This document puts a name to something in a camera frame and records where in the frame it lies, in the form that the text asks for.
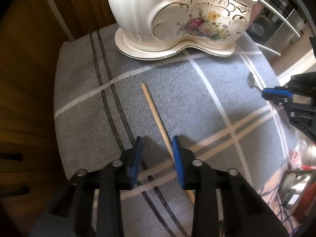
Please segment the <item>stainless steel oven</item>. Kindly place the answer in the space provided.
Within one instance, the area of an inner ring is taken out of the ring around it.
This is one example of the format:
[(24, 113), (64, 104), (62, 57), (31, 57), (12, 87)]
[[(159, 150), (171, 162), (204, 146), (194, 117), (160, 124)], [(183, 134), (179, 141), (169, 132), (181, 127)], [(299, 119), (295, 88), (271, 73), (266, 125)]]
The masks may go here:
[(295, 44), (303, 36), (304, 18), (292, 0), (258, 0), (259, 12), (247, 29), (266, 58), (281, 56), (288, 44)]

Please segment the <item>cream floral ceramic utensil holder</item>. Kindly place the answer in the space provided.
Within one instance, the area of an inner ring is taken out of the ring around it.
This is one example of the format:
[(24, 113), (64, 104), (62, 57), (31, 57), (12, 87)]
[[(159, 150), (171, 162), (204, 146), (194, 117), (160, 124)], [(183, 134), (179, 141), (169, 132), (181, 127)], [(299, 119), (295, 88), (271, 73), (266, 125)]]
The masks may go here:
[(186, 48), (228, 57), (258, 0), (108, 0), (126, 56), (161, 60)]

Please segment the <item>flower-bowl steel spoon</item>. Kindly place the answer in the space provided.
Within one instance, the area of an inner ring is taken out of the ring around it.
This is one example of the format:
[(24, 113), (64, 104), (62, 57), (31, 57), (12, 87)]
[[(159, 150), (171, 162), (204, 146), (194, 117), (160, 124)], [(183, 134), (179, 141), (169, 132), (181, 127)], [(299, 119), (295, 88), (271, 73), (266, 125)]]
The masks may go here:
[(256, 82), (252, 72), (249, 72), (247, 75), (247, 83), (251, 89), (256, 89), (262, 93), (262, 89), (260, 89), (259, 86), (257, 85), (257, 82)]

